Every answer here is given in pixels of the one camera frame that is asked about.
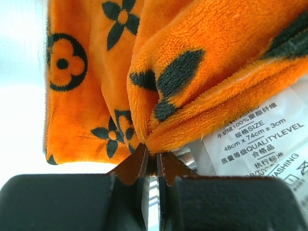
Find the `orange patterned pillowcase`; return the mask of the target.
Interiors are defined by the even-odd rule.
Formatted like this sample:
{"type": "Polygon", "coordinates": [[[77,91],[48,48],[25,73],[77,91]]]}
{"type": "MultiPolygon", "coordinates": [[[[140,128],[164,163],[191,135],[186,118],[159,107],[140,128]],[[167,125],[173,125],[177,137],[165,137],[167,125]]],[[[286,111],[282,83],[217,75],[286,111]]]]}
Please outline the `orange patterned pillowcase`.
{"type": "Polygon", "coordinates": [[[51,0],[46,160],[175,150],[308,71],[305,0],[51,0]]]}

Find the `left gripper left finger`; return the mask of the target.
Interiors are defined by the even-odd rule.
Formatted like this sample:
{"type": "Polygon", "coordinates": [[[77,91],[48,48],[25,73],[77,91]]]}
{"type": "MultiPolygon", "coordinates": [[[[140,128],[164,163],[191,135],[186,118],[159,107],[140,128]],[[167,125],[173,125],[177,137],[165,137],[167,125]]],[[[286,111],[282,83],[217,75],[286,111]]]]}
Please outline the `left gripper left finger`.
{"type": "Polygon", "coordinates": [[[105,174],[31,174],[0,191],[3,231],[145,231],[148,229],[148,150],[105,174]]]}

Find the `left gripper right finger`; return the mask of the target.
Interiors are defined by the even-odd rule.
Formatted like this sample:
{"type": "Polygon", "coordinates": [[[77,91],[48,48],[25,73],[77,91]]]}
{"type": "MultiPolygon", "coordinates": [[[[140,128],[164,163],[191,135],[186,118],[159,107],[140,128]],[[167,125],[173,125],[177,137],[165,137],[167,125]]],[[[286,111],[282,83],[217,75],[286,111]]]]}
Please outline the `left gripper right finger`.
{"type": "Polygon", "coordinates": [[[162,231],[305,231],[291,189],[273,177],[200,176],[173,153],[156,156],[162,231]]]}

